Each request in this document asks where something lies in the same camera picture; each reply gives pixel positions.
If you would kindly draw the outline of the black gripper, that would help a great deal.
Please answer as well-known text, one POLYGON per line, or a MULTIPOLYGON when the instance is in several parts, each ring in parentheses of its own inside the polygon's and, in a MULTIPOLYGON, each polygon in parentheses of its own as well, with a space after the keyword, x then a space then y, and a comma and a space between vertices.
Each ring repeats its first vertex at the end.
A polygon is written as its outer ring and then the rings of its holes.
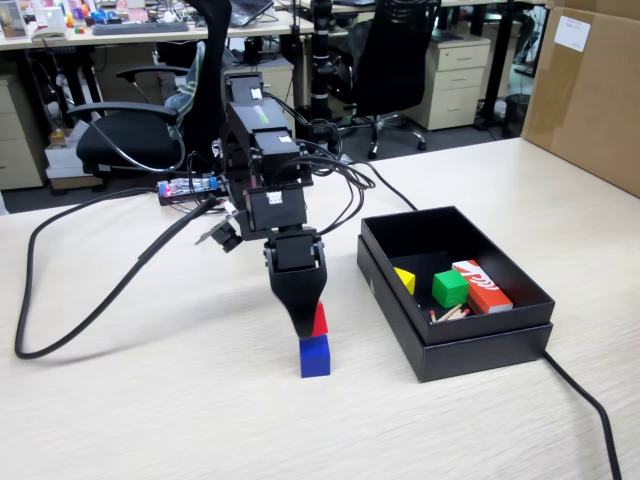
POLYGON ((281 232, 265 243, 271 290, 300 339, 310 338, 326 285, 324 245, 313 229, 281 232))

